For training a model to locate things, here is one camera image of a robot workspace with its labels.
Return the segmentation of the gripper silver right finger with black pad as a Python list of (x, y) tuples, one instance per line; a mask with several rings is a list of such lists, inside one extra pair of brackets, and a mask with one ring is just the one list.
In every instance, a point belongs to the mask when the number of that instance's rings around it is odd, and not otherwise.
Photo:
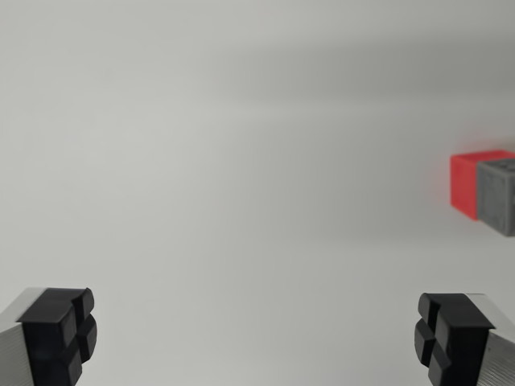
[(514, 384), (514, 322), (484, 294), (429, 294), (414, 349), (438, 386)]

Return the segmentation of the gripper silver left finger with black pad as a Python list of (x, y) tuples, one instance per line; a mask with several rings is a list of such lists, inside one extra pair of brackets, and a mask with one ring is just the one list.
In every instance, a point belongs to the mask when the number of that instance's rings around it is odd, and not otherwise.
[(25, 289), (1, 312), (1, 385), (72, 386), (97, 343), (89, 288)]

